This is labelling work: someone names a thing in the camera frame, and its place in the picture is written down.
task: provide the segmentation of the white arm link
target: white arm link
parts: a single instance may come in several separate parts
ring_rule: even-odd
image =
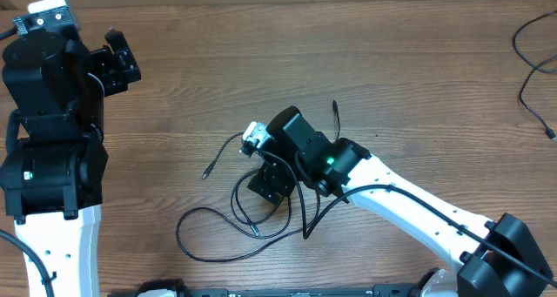
[[[78,218],[65,220],[61,212],[32,214],[16,224],[17,237],[41,258],[56,297],[98,297],[97,240],[101,206],[79,210]],[[41,275],[24,255],[30,297],[44,297]]]
[[[394,185],[422,199],[480,237],[489,230],[484,224],[490,219],[452,206],[401,178],[375,156],[361,160],[348,175],[350,181],[343,186],[345,192],[372,184]],[[466,235],[457,233],[444,220],[429,212],[425,207],[397,192],[383,189],[356,193],[349,198],[355,206],[365,208],[391,221],[395,226],[426,245],[457,273],[462,267],[460,255],[473,253],[479,243]]]

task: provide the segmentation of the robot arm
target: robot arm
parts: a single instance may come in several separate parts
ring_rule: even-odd
[[[489,233],[484,225],[491,221],[490,219],[459,209],[433,196],[401,178],[376,156],[362,159],[348,177],[350,181],[342,186],[345,192],[373,184],[397,186],[424,200],[461,225],[466,225],[470,231],[480,237],[485,238]],[[404,195],[376,189],[356,193],[349,199],[355,206],[380,215],[410,234],[439,256],[454,272],[458,272],[463,266],[460,261],[462,253],[473,253],[479,246],[477,241],[459,233],[455,227],[449,226],[443,219]]]
[[[17,237],[44,263],[56,297],[99,296],[97,238],[104,97],[126,91],[141,73],[124,35],[111,29],[89,51],[65,0],[29,5],[16,17],[18,39],[3,52],[3,81],[18,109],[0,167],[6,214]],[[30,135],[17,138],[20,125]],[[25,256],[30,296],[45,296],[44,279]]]
[[[242,141],[241,152],[256,152],[265,159],[248,185],[261,197],[276,203],[290,196],[294,185],[287,185],[292,181],[288,170],[296,170],[293,176],[307,187],[325,197],[348,196],[355,206],[391,221],[443,259],[452,272],[437,272],[422,287],[422,297],[539,296],[553,278],[520,220],[505,214],[495,223],[446,203],[401,178],[353,141],[341,138],[332,144],[293,106],[268,126],[252,122]],[[281,167],[272,156],[290,167]],[[365,189],[374,185],[381,188]]]

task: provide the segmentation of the black cable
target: black cable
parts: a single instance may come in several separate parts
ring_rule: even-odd
[[[308,182],[311,182],[312,179],[310,178],[309,175],[307,175],[307,173],[304,171],[304,168],[302,167],[302,165],[299,163],[299,155],[300,152],[296,152],[294,153],[294,163],[296,164],[296,168],[298,169],[298,172],[300,174],[302,174],[302,177],[307,180]]]
[[[242,182],[243,180],[247,179],[249,176],[252,176],[253,174],[255,174],[255,171],[257,171],[257,170],[253,170],[253,171],[248,172],[246,175],[244,175],[244,176],[236,183],[236,185],[234,186],[234,189],[232,190],[231,201],[232,201],[232,197],[234,196],[234,194],[235,194],[235,193],[236,193],[236,195],[238,194],[238,188],[239,188],[241,182]],[[320,210],[320,207],[319,207],[319,205],[320,205],[320,196],[319,196],[318,193],[316,193],[316,198],[317,198],[317,209],[316,209],[316,212],[315,212],[315,216],[313,217],[313,219],[312,219],[312,221],[310,222],[310,224],[312,224],[312,223],[315,221],[315,219],[318,217],[318,215],[319,215],[319,210]],[[267,239],[270,239],[270,238],[272,238],[272,237],[279,236],[279,235],[280,235],[282,232],[284,232],[284,231],[286,230],[286,228],[290,225],[290,221],[291,221],[291,217],[292,217],[292,203],[291,203],[291,199],[290,199],[290,198],[287,198],[287,199],[288,199],[288,220],[286,221],[285,225],[284,225],[278,232],[276,232],[276,233],[274,233],[274,234],[272,234],[272,235],[266,235],[266,236],[259,236],[259,235],[255,235],[255,234],[251,234],[251,233],[246,232],[246,231],[243,230],[240,226],[234,224],[234,222],[232,222],[230,219],[228,219],[224,214],[222,214],[221,212],[219,212],[219,211],[217,211],[217,210],[215,210],[215,209],[211,209],[211,208],[205,207],[205,206],[193,208],[193,209],[191,209],[190,211],[187,211],[186,213],[184,213],[184,214],[182,215],[182,217],[180,218],[180,220],[178,221],[178,224],[176,225],[176,240],[177,240],[177,242],[178,242],[178,246],[180,247],[180,249],[182,249],[182,251],[183,251],[188,257],[190,257],[190,258],[192,258],[192,259],[194,259],[194,260],[196,260],[196,261],[201,261],[201,262],[220,262],[220,263],[222,263],[222,262],[232,262],[232,261],[236,261],[236,260],[242,260],[242,259],[250,258],[250,257],[252,257],[252,256],[254,256],[254,255],[258,254],[258,253],[261,253],[261,252],[264,251],[267,247],[269,247],[269,246],[275,244],[276,242],[278,242],[278,241],[280,241],[280,240],[283,240],[283,239],[286,238],[286,237],[292,236],[293,234],[302,232],[302,229],[300,228],[300,229],[297,229],[297,230],[295,230],[295,231],[292,231],[292,232],[286,233],[286,234],[284,234],[284,235],[281,235],[280,237],[276,238],[275,240],[269,241],[268,243],[266,243],[265,245],[263,245],[262,247],[260,247],[259,249],[255,250],[255,251],[253,251],[253,252],[251,252],[251,253],[247,253],[247,254],[244,254],[244,255],[241,255],[241,256],[238,256],[238,257],[227,258],[227,259],[205,259],[205,258],[199,258],[199,257],[195,256],[194,254],[190,253],[190,252],[185,248],[184,244],[182,243],[182,240],[180,239],[180,227],[182,226],[182,223],[184,222],[184,220],[185,220],[187,217],[189,217],[190,215],[194,214],[195,212],[197,212],[197,211],[209,211],[209,212],[212,212],[212,213],[217,214],[219,217],[221,217],[224,221],[226,221],[226,222],[227,222],[228,224],[230,224],[232,227],[236,228],[236,229],[237,229],[239,232],[241,232],[243,235],[248,236],[248,237],[251,237],[251,238],[256,239],[256,240],[267,240]],[[251,220],[249,219],[249,217],[247,217],[247,214],[245,214],[245,212],[243,211],[242,207],[240,206],[239,208],[241,209],[241,211],[242,211],[243,214],[245,215],[246,220],[251,221]],[[274,209],[272,210],[272,213],[271,213],[271,214],[273,214],[276,210],[277,210],[277,208],[274,208]],[[239,219],[239,217],[236,215],[236,213],[234,214],[234,216],[240,221],[240,223],[242,223],[242,224],[247,223],[247,222],[244,222],[244,221],[242,221],[241,219]],[[271,215],[268,214],[267,216],[265,216],[265,218],[259,220],[258,222],[265,221],[265,220],[267,220],[268,217],[270,217],[270,216],[271,216]]]
[[[56,273],[54,273],[53,278],[51,278],[49,276],[49,272],[44,266],[43,261],[37,256],[37,254],[33,251],[33,249],[29,248],[29,246],[25,245],[21,240],[19,240],[12,234],[0,229],[0,238],[8,240],[9,243],[11,243],[13,246],[16,246],[19,250],[27,254],[29,259],[31,259],[31,261],[35,263],[38,272],[41,274],[41,278],[43,279],[44,289],[46,290],[46,297],[54,297],[54,289],[52,289],[52,280],[54,277],[56,277]]]
[[[19,126],[21,118],[21,111],[15,109],[10,113],[8,118],[8,128],[6,128],[6,152],[11,154],[17,148],[17,136],[19,135]]]
[[[4,40],[8,37],[11,37],[13,35],[17,34],[17,26],[14,26],[14,28],[7,30],[3,33],[0,33],[0,40]]]
[[[340,113],[339,113],[339,105],[337,104],[337,101],[333,100],[332,101],[332,112],[334,113],[334,116],[337,117],[337,137],[335,138],[336,140],[339,140],[340,138]]]
[[[524,62],[526,62],[526,63],[527,63],[528,65],[530,65],[532,68],[534,68],[534,69],[536,69],[536,70],[538,70],[538,71],[541,71],[541,72],[543,72],[543,73],[556,73],[557,70],[556,70],[556,69],[542,69],[542,68],[540,68],[538,65],[536,65],[535,63],[533,63],[532,61],[530,61],[530,60],[522,53],[522,51],[520,51],[519,45],[517,44],[517,39],[518,39],[519,34],[520,34],[529,24],[535,23],[535,22],[537,22],[537,21],[539,21],[539,20],[541,20],[541,19],[543,19],[543,18],[550,17],[550,16],[552,16],[552,15],[555,14],[555,13],[557,13],[557,10],[550,11],[550,12],[548,12],[548,13],[546,13],[546,14],[540,16],[540,17],[534,18],[533,20],[527,22],[526,24],[523,24],[523,25],[514,33],[514,35],[513,35],[513,48],[514,48],[514,51],[516,51],[516,54],[518,54],[519,57],[522,58],[522,59],[524,60]]]
[[[526,88],[528,81],[530,80],[530,78],[532,77],[532,75],[543,65],[554,61],[555,59],[557,59],[557,55],[554,55],[552,57],[550,57],[549,59],[541,62],[540,64],[536,65],[528,74],[528,76],[526,77],[526,80],[524,81],[524,84],[522,84],[522,87],[520,88],[520,92],[519,92],[519,101],[522,103],[522,105],[524,105],[524,107],[530,111],[530,113],[532,113],[532,115],[534,115],[542,124],[543,126],[546,128],[546,135],[552,139],[553,141],[557,141],[557,137],[555,136],[555,132],[553,129],[551,129],[551,127],[549,127],[546,123],[546,121],[538,114],[536,113],[536,111],[534,111],[530,106],[527,105],[527,103],[524,101],[524,98],[522,98],[522,93],[524,92],[524,89]]]
[[[455,222],[454,220],[452,220],[451,218],[447,217],[444,213],[442,213],[441,211],[435,209],[433,206],[429,205],[428,203],[426,203],[424,200],[414,196],[413,194],[407,192],[404,189],[398,188],[397,186],[391,186],[391,185],[367,185],[367,186],[361,186],[358,188],[354,188],[348,192],[345,192],[345,194],[342,197],[336,198],[333,202],[331,202],[325,209],[323,209],[323,212],[321,212],[319,214],[319,216],[315,219],[315,223],[311,224],[309,227],[309,230],[307,231],[307,236],[309,237],[310,234],[313,232],[313,229],[315,228],[315,226],[317,226],[317,224],[323,219],[323,217],[325,217],[325,215],[334,207],[336,206],[340,201],[343,201],[345,199],[347,199],[348,197],[352,196],[355,193],[358,192],[363,192],[363,191],[367,191],[367,190],[373,190],[373,189],[382,189],[382,190],[386,190],[388,192],[398,192],[406,197],[408,197],[409,199],[412,199],[413,201],[415,201],[416,203],[418,203],[419,205],[425,207],[425,209],[427,209],[428,211],[430,211],[431,213],[435,214],[436,216],[438,216],[439,218],[443,219],[446,223],[448,223],[449,225],[455,227],[456,229],[458,229],[460,232],[462,232],[463,234],[465,234],[466,236],[470,237],[471,239],[479,242],[482,246],[486,247],[487,249],[500,254],[503,258],[507,259],[508,261],[510,261],[511,263],[513,263],[514,265],[516,265],[517,267],[521,268],[523,271],[530,273],[531,275],[537,277],[540,280],[543,280],[544,282],[546,282],[547,284],[557,288],[557,281],[549,279],[548,277],[546,277],[545,275],[539,273],[538,271],[532,269],[531,267],[527,266],[526,264],[524,264],[522,261],[514,258],[512,255],[506,253],[505,251],[499,249],[498,247],[492,245],[491,243],[489,243],[487,240],[484,240],[483,238],[481,238],[480,236],[470,232],[466,226],[464,225],[460,225],[457,222]]]
[[[259,170],[252,170],[249,171],[248,173],[246,173],[242,178],[240,178],[240,180],[238,181],[238,183],[236,183],[236,185],[234,186],[234,189],[232,190],[232,194],[230,195],[230,208],[232,210],[232,214],[234,214],[234,217],[236,218],[236,220],[238,222],[240,222],[241,224],[250,226],[250,225],[258,225],[258,224],[262,224],[265,223],[276,211],[277,209],[279,209],[280,204],[282,203],[283,199],[282,198],[278,205],[276,205],[270,212],[269,214],[267,214],[263,219],[257,220],[255,222],[253,222],[250,218],[247,217],[247,214],[244,211],[244,208],[240,205],[240,202],[238,200],[238,189],[240,184],[242,183],[242,181],[244,181],[244,179],[253,176],[255,174],[257,174],[259,172]],[[234,197],[236,197],[236,205],[238,207],[238,209],[240,209],[240,211],[242,212],[242,214],[244,214],[245,217],[245,221],[243,221],[237,214],[236,211],[234,211],[234,205],[232,204],[232,201],[234,200]]]
[[[288,162],[284,161],[281,157],[274,155],[270,152],[266,152],[264,150],[257,150],[257,152],[259,152],[259,154],[261,154],[262,156],[269,156],[272,157],[276,160],[278,160],[280,163],[282,163],[283,165],[286,166],[286,169],[288,170],[288,172],[290,173],[290,175],[292,176],[292,178],[294,179],[294,181],[296,182],[296,188],[298,189],[298,196],[299,196],[299,203],[300,203],[300,207],[302,208],[302,235],[304,237],[304,240],[307,240],[307,221],[305,219],[305,202],[304,202],[304,194],[302,193],[302,187],[299,184],[298,179],[296,178],[296,173],[293,171],[293,169],[290,167],[290,165],[288,164]]]
[[[212,168],[215,167],[215,165],[217,164],[218,158],[220,158],[220,155],[223,153],[223,151],[225,150],[226,146],[233,141],[236,137],[243,135],[244,132],[237,132],[235,134],[233,134],[232,136],[230,136],[224,143],[223,145],[220,147],[220,150],[217,153],[217,156],[215,157],[215,159],[209,164],[209,166],[207,166],[207,168],[205,169],[205,171],[203,172],[203,175],[201,175],[201,179],[205,180],[207,179],[207,177],[209,176],[209,174],[211,174]]]
[[[546,123],[546,121],[536,112],[534,111],[530,106],[527,105],[527,103],[524,101],[523,97],[522,97],[522,93],[524,92],[528,81],[530,80],[530,78],[532,77],[532,75],[536,72],[536,71],[540,71],[546,74],[556,74],[557,73],[557,69],[544,69],[542,68],[543,65],[548,64],[550,62],[553,62],[555,59],[557,59],[557,55],[552,56],[551,58],[548,58],[547,60],[539,63],[539,64],[534,64],[532,61],[530,61],[523,53],[522,51],[520,51],[519,45],[517,44],[517,38],[519,36],[519,34],[529,25],[532,24],[534,22],[537,22],[539,20],[541,20],[542,18],[545,17],[550,17],[553,14],[557,13],[557,10],[548,12],[542,16],[536,17],[535,19],[523,24],[513,35],[513,48],[514,51],[516,51],[516,54],[519,55],[520,58],[522,58],[524,60],[524,62],[526,62],[528,65],[530,65],[532,67],[532,70],[530,71],[530,73],[528,74],[526,80],[524,81],[524,83],[522,84],[522,87],[520,88],[520,92],[519,92],[519,101],[522,105],[524,105],[524,107],[530,112],[532,113],[532,115],[534,115],[544,126],[544,128],[546,129],[546,135],[552,139],[553,141],[557,141],[557,137],[555,136],[555,132],[554,130],[552,130]]]

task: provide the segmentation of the wooden table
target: wooden table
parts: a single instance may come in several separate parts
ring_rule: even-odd
[[[233,185],[260,164],[234,142],[202,182],[228,136],[296,105],[332,137],[333,99],[342,136],[456,206],[523,219],[557,271],[557,144],[517,102],[529,68],[511,47],[518,27],[554,7],[554,0],[499,0],[79,10],[90,49],[115,26],[143,72],[129,91],[105,100],[111,157],[98,246],[102,291],[162,278],[229,289],[363,287],[416,281],[439,266],[381,217],[344,205],[309,240],[298,234],[248,260],[206,264],[178,249],[182,213],[210,206],[230,215]],[[17,14],[0,12],[0,30]],[[554,19],[521,38],[533,60],[555,53]],[[554,128],[556,84],[557,77],[535,75],[525,96]],[[3,88],[0,131],[14,108]],[[245,188],[240,195],[253,218],[269,209]],[[311,192],[306,199],[313,208]],[[291,229],[300,225],[297,198],[293,209]],[[261,232],[282,226],[286,213],[284,206]],[[12,219],[0,218],[13,232]],[[182,233],[203,257],[263,244],[208,213],[186,221]],[[2,296],[25,296],[26,287],[21,254],[0,242]]]

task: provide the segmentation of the black base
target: black base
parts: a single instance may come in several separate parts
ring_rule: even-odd
[[[414,297],[417,284],[378,284],[362,288],[309,288],[228,291],[226,289],[191,289],[188,297]],[[136,297],[132,294],[109,294],[108,297]]]

